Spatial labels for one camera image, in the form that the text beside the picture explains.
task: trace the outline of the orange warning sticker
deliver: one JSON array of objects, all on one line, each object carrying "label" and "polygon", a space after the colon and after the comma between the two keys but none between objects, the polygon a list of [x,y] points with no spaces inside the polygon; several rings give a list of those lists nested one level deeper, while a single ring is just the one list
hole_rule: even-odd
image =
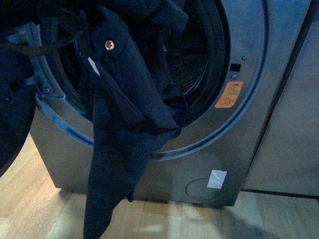
[{"label": "orange warning sticker", "polygon": [[243,81],[228,82],[225,90],[215,105],[216,108],[231,108],[235,105],[237,98],[243,88]]}]

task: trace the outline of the gray appliance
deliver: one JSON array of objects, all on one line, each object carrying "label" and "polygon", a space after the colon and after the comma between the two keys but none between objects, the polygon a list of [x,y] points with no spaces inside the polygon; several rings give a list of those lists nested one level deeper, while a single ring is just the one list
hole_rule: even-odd
[{"label": "gray appliance", "polygon": [[[153,156],[136,199],[232,206],[244,185],[311,0],[189,0],[190,22],[165,42],[189,103],[182,134]],[[31,45],[66,33],[55,19],[9,37]],[[77,93],[76,44],[31,57],[37,84],[33,140],[56,187],[85,193],[92,124]]]},{"label": "gray appliance", "polygon": [[318,6],[314,5],[314,20],[274,107],[245,189],[319,196]]}]

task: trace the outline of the white label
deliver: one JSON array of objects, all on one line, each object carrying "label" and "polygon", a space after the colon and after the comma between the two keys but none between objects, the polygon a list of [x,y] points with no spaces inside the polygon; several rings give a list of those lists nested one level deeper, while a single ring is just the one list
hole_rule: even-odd
[{"label": "white label", "polygon": [[208,188],[221,189],[226,178],[227,172],[212,170],[209,178]]},{"label": "white label", "polygon": [[101,76],[100,76],[100,72],[99,72],[98,68],[96,67],[94,61],[93,61],[90,57],[88,58],[88,60],[89,60],[89,62],[90,62],[90,64],[91,64],[93,70],[95,71],[95,73],[98,74],[99,77],[101,77]]}]

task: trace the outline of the wooden floor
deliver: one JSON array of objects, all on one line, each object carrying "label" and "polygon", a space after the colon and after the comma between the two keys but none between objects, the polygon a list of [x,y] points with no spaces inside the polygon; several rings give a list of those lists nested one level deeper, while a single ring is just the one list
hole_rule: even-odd
[{"label": "wooden floor", "polygon": [[[53,186],[29,136],[0,178],[1,239],[81,239],[85,196]],[[319,203],[242,192],[235,207],[122,201],[102,239],[319,239]]]}]

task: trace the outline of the dark fabric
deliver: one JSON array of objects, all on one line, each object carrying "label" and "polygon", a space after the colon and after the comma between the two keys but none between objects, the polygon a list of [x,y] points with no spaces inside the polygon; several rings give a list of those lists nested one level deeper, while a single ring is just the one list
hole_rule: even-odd
[{"label": "dark fabric", "polygon": [[[162,22],[166,27],[167,22],[177,19],[177,32],[181,32],[187,17],[181,17],[184,15],[181,9],[168,0],[147,1],[155,4],[148,14],[144,13],[143,4],[137,6],[142,1],[114,1],[120,2],[122,11],[119,10],[119,14],[130,12],[134,20],[139,15],[137,10],[145,17],[166,10],[168,14],[167,19],[163,15],[163,21],[158,22],[154,22],[154,18],[159,13],[153,14],[154,18],[147,22],[142,17],[138,19],[141,22],[135,21],[128,27],[127,19],[100,6],[101,24],[89,26],[93,31],[90,32],[92,48],[88,55],[97,71],[85,59],[80,95],[93,121],[95,144],[84,239],[98,239],[109,225],[117,204],[125,197],[133,200],[134,187],[152,154],[180,134],[186,115],[185,99],[169,74],[160,25]],[[163,2],[167,8],[157,9]],[[171,14],[172,9],[176,9],[175,14]],[[106,51],[107,40],[114,42],[113,51]]]}]

